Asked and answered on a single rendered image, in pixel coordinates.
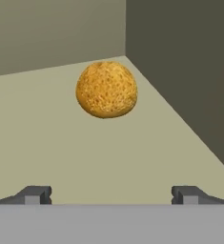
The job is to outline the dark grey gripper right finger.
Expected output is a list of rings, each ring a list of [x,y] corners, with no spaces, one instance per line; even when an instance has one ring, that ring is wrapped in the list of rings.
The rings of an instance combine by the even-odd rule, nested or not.
[[[224,199],[211,196],[196,186],[172,186],[172,204],[224,204]]]

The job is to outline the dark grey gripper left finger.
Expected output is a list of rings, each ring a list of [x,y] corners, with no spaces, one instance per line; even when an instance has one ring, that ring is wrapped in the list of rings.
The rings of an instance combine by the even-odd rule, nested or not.
[[[1,198],[0,204],[6,204],[6,205],[51,204],[51,186],[27,186],[15,195]]]

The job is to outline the beige cabinet interior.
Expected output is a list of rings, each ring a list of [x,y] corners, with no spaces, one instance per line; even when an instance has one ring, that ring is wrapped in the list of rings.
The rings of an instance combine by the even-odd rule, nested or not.
[[[75,98],[103,59],[138,86],[115,119]],[[224,0],[0,0],[0,198],[28,185],[56,204],[224,198]]]

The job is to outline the round golden brown bread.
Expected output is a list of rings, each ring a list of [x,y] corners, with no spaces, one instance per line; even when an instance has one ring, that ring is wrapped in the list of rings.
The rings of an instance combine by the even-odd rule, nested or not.
[[[114,61],[94,62],[78,78],[75,94],[79,105],[99,118],[114,118],[130,112],[137,101],[132,73]]]

